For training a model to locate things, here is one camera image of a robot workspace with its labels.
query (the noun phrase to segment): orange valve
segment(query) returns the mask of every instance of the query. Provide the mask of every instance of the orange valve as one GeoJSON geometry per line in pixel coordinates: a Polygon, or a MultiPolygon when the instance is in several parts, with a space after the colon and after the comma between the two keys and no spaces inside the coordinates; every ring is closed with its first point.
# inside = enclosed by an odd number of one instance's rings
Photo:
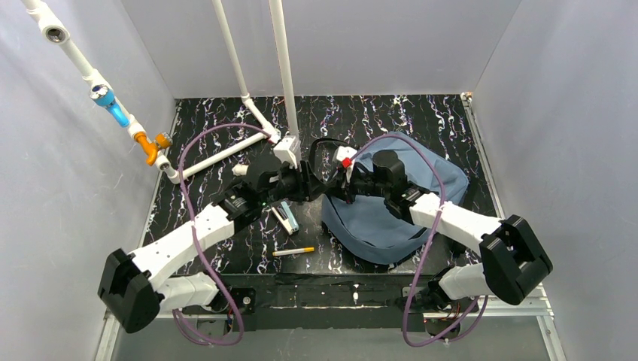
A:
{"type": "Polygon", "coordinates": [[[159,133],[155,137],[155,144],[157,144],[157,146],[160,149],[166,149],[166,148],[170,147],[173,144],[173,140],[171,139],[171,137],[169,136],[168,133],[166,133],[166,132],[159,133]]]}
{"type": "Polygon", "coordinates": [[[146,164],[153,165],[157,160],[157,152],[160,150],[160,147],[155,143],[150,143],[144,132],[135,133],[133,139],[140,144],[141,149],[146,153],[146,164]]]}

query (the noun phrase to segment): white pvc pipe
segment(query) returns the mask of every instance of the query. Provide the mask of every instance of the white pvc pipe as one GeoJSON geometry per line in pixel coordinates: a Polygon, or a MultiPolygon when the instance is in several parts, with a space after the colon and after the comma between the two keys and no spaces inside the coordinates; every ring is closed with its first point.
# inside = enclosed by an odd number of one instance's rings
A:
{"type": "Polygon", "coordinates": [[[34,10],[37,9],[42,3],[40,0],[22,0],[24,6],[26,6],[26,10],[34,10]]]}
{"type": "Polygon", "coordinates": [[[226,13],[223,11],[221,0],[213,0],[213,7],[215,8],[217,20],[221,27],[223,41],[226,43],[226,48],[228,49],[232,68],[235,69],[235,76],[237,77],[237,83],[239,83],[239,90],[242,92],[242,97],[248,96],[248,88],[246,88],[244,74],[242,73],[242,67],[239,65],[239,58],[237,57],[237,51],[235,50],[235,43],[232,42],[230,27],[228,27],[228,20],[226,20],[226,13]]]}
{"type": "Polygon", "coordinates": [[[286,115],[288,116],[288,129],[291,135],[299,137],[299,124],[297,123],[297,112],[295,108],[295,92],[293,91],[293,74],[290,70],[286,24],[284,23],[284,8],[281,4],[281,0],[269,0],[269,4],[272,28],[275,30],[275,44],[277,45],[281,82],[284,84],[284,102],[286,103],[286,115]]]}
{"type": "Polygon", "coordinates": [[[171,183],[179,184],[179,173],[173,168],[170,161],[163,152],[157,153],[157,160],[155,161],[155,166],[160,170],[166,173],[166,177],[169,178],[171,183]]]}
{"type": "Polygon", "coordinates": [[[251,145],[263,139],[266,139],[266,136],[263,133],[252,135],[251,137],[244,139],[243,141],[240,141],[239,143],[228,147],[227,149],[222,150],[221,152],[211,156],[210,158],[202,160],[192,167],[184,169],[184,179],[190,177],[198,171],[203,170],[204,168],[210,167],[211,165],[221,161],[222,159],[228,158],[229,156],[239,152],[240,150],[250,147],[251,145]]]}
{"type": "Polygon", "coordinates": [[[259,122],[263,130],[266,131],[266,133],[273,135],[277,132],[277,129],[275,129],[275,127],[272,126],[272,124],[268,120],[266,120],[263,114],[261,114],[261,111],[257,109],[257,106],[255,106],[255,103],[253,102],[253,99],[250,98],[250,96],[247,96],[247,97],[242,96],[242,102],[244,103],[246,108],[249,111],[251,111],[251,113],[255,116],[255,119],[257,119],[257,121],[259,122]]]}
{"type": "Polygon", "coordinates": [[[80,49],[75,45],[73,40],[69,39],[64,44],[60,44],[62,51],[64,54],[73,62],[75,68],[77,68],[82,74],[82,78],[86,80],[86,78],[91,77],[93,74],[94,67],[89,63],[87,58],[82,54],[80,49]]]}

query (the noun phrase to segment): blue valve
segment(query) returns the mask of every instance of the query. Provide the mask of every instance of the blue valve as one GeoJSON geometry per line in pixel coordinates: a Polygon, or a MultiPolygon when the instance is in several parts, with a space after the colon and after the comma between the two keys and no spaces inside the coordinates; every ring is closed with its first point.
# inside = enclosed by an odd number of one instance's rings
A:
{"type": "Polygon", "coordinates": [[[130,121],[129,118],[124,115],[122,112],[122,108],[115,101],[115,93],[113,93],[112,89],[109,89],[106,85],[96,85],[91,89],[91,93],[89,94],[90,98],[99,105],[106,109],[113,118],[120,124],[121,127],[125,128],[129,126],[130,121]]]}

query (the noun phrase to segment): white plastic housing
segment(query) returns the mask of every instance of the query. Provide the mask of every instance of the white plastic housing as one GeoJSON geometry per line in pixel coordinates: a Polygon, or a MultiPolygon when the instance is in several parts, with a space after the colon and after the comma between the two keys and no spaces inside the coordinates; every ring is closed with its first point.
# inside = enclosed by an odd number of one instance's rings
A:
{"type": "MultiPolygon", "coordinates": [[[[207,205],[196,216],[195,227],[202,249],[233,235],[235,226],[227,217],[225,210],[213,205],[207,205]]],[[[135,254],[133,263],[139,270],[150,272],[148,280],[154,290],[158,290],[175,271],[197,255],[192,225],[193,222],[188,221],[160,240],[131,252],[135,254]]]]}
{"type": "Polygon", "coordinates": [[[295,169],[299,167],[300,159],[298,156],[301,154],[301,144],[296,136],[285,136],[277,145],[275,145],[272,151],[282,163],[288,162],[290,166],[295,169]]]}
{"type": "Polygon", "coordinates": [[[454,267],[443,275],[439,286],[450,299],[494,294],[485,282],[482,263],[454,267]]]}
{"type": "MultiPolygon", "coordinates": [[[[440,198],[434,193],[419,197],[416,204],[410,207],[412,222],[415,225],[431,228],[436,212],[439,210],[439,203],[440,198]]],[[[454,239],[475,253],[480,253],[479,244],[483,241],[483,235],[489,235],[499,227],[499,218],[482,216],[446,202],[436,231],[454,239]]]]}
{"type": "Polygon", "coordinates": [[[248,173],[248,166],[245,164],[238,164],[232,167],[232,174],[236,177],[241,177],[242,175],[246,175],[248,173]]]}
{"type": "Polygon", "coordinates": [[[164,295],[159,312],[192,305],[208,305],[219,292],[215,282],[203,272],[188,277],[169,278],[156,290],[164,295]]]}
{"type": "Polygon", "coordinates": [[[352,157],[357,154],[357,150],[352,148],[352,147],[339,147],[337,148],[336,152],[335,152],[335,161],[337,162],[343,162],[344,159],[349,158],[352,160],[352,164],[350,164],[350,166],[348,166],[345,169],[345,179],[346,181],[350,181],[350,178],[352,177],[352,170],[354,169],[354,162],[356,161],[355,159],[352,159],[352,157]]]}

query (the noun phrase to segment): black marbled floor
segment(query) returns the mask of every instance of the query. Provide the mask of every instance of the black marbled floor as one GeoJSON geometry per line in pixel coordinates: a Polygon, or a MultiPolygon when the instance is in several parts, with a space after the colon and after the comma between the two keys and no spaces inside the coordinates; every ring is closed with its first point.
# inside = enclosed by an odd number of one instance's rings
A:
{"type": "MultiPolygon", "coordinates": [[[[285,106],[280,97],[255,99],[255,104],[275,126],[286,127],[285,106]]],[[[331,137],[361,146],[369,139],[385,132],[401,131],[421,142],[432,151],[458,165],[470,178],[475,192],[468,195],[465,205],[473,211],[495,215],[494,204],[474,146],[460,96],[307,96],[296,99],[302,154],[307,156],[310,143],[316,138],[331,137]]],[[[178,118],[173,136],[174,145],[168,157],[177,167],[177,159],[187,142],[204,129],[221,123],[257,124],[245,109],[241,99],[185,99],[178,103],[178,118]]],[[[187,165],[206,159],[211,154],[242,140],[251,132],[239,129],[222,130],[200,141],[188,157],[187,165]]],[[[268,150],[265,141],[236,154],[197,174],[189,182],[190,197],[197,211],[201,211],[213,195],[232,179],[231,168],[237,163],[249,164],[257,155],[268,150]]],[[[327,164],[329,152],[321,154],[327,164]]],[[[413,273],[421,251],[406,261],[394,265],[374,265],[348,252],[319,221],[321,200],[293,205],[301,226],[292,237],[278,225],[276,219],[264,212],[262,219],[249,229],[219,243],[206,254],[211,264],[224,274],[241,273],[413,273]],[[273,257],[272,251],[298,247],[315,247],[314,253],[273,257]]],[[[150,216],[144,244],[161,238],[187,219],[185,203],[179,187],[165,177],[150,216]]],[[[465,264],[468,253],[454,258],[450,241],[442,236],[435,243],[426,260],[424,274],[434,274],[452,262],[465,264]]],[[[180,274],[194,274],[203,270],[196,259],[186,264],[180,274]]]]}

